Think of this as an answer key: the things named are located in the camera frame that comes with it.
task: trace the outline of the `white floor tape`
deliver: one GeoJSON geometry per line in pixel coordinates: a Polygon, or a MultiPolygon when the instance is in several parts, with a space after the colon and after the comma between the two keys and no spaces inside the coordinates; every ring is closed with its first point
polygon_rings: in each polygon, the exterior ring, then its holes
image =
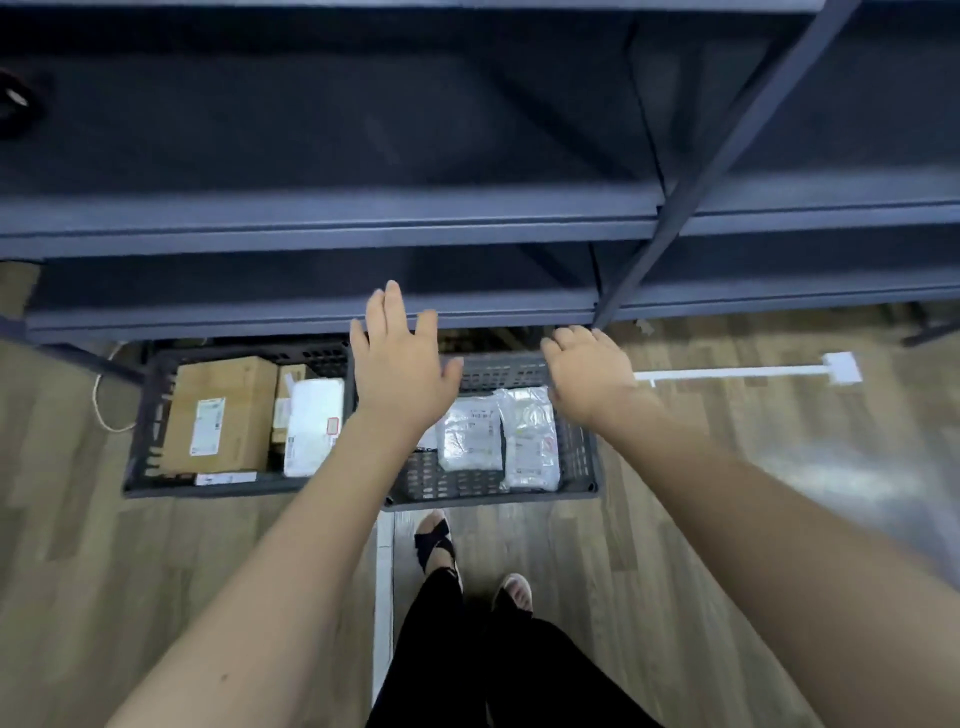
{"type": "MultiPolygon", "coordinates": [[[[718,369],[682,369],[663,372],[635,372],[640,381],[657,386],[665,379],[713,379],[734,376],[828,376],[832,384],[863,381],[851,352],[824,354],[822,364],[784,367],[725,367],[718,369]]],[[[373,608],[373,691],[372,702],[380,694],[394,659],[394,514],[381,512],[376,520],[376,602],[373,608]]]]}

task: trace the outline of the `black round object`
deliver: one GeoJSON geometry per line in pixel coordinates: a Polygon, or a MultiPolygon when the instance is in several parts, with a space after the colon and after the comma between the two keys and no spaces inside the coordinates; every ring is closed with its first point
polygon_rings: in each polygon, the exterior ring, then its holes
{"type": "Polygon", "coordinates": [[[20,78],[0,68],[0,139],[21,136],[42,115],[40,97],[20,78]]]}

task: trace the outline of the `white cable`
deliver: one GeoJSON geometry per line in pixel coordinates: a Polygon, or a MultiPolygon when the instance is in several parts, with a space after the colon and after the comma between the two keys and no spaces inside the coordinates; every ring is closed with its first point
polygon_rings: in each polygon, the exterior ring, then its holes
{"type": "MultiPolygon", "coordinates": [[[[121,349],[123,349],[126,344],[127,344],[126,341],[118,342],[117,345],[113,347],[113,351],[110,352],[109,356],[107,357],[107,361],[112,361],[113,357],[116,356],[117,353],[121,349]]],[[[103,375],[97,375],[97,378],[93,380],[93,391],[90,393],[90,399],[93,401],[93,414],[96,416],[97,422],[100,423],[100,427],[105,429],[107,432],[114,432],[116,434],[120,434],[121,432],[127,432],[129,430],[132,430],[133,426],[136,425],[136,422],[132,422],[126,427],[122,427],[120,429],[117,429],[116,427],[111,427],[110,425],[104,422],[104,416],[100,414],[100,404],[97,402],[97,390],[100,389],[100,380],[103,378],[104,378],[103,375]]]]}

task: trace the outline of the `person's right arm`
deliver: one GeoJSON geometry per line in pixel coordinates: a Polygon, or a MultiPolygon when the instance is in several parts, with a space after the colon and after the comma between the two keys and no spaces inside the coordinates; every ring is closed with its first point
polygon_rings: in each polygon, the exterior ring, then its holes
{"type": "Polygon", "coordinates": [[[560,413],[636,470],[826,726],[960,725],[960,595],[673,420],[603,332],[542,348],[560,413]]]}

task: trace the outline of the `black plastic crate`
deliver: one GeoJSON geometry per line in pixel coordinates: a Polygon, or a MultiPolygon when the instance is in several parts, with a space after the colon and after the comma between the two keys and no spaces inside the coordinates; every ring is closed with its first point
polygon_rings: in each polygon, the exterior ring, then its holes
{"type": "MultiPolygon", "coordinates": [[[[546,361],[539,353],[464,354],[461,395],[487,395],[494,389],[540,387],[550,383],[546,361]]],[[[456,505],[518,503],[596,497],[603,468],[591,432],[572,425],[556,412],[560,453],[560,487],[556,492],[502,491],[503,471],[457,471],[440,467],[436,451],[414,452],[384,503],[384,510],[410,510],[456,505]]]]}
{"type": "Polygon", "coordinates": [[[194,475],[165,475],[159,472],[159,456],[166,434],[167,416],[180,364],[217,359],[260,356],[277,365],[306,364],[318,376],[342,377],[345,383],[344,420],[353,412],[353,357],[340,339],[318,339],[290,343],[256,343],[211,346],[197,349],[168,349],[157,353],[147,368],[147,380],[137,411],[136,427],[127,472],[125,497],[225,497],[262,496],[291,493],[309,478],[285,477],[283,458],[271,452],[269,472],[258,473],[249,483],[194,485],[194,475]]]}

